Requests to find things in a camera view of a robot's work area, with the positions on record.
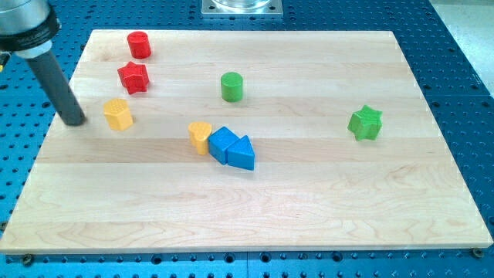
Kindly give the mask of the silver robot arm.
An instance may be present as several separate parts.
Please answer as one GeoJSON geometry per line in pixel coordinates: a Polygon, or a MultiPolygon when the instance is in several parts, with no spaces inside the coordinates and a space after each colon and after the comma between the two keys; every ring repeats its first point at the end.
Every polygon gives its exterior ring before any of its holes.
{"type": "Polygon", "coordinates": [[[60,29],[47,0],[1,0],[1,51],[34,59],[52,48],[60,29]]]}

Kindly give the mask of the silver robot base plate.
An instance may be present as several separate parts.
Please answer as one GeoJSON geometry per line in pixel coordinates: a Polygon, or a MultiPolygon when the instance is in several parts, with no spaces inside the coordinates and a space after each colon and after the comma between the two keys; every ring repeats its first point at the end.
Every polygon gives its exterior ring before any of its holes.
{"type": "Polygon", "coordinates": [[[202,0],[201,13],[206,17],[254,16],[283,14],[282,0],[202,0]]]}

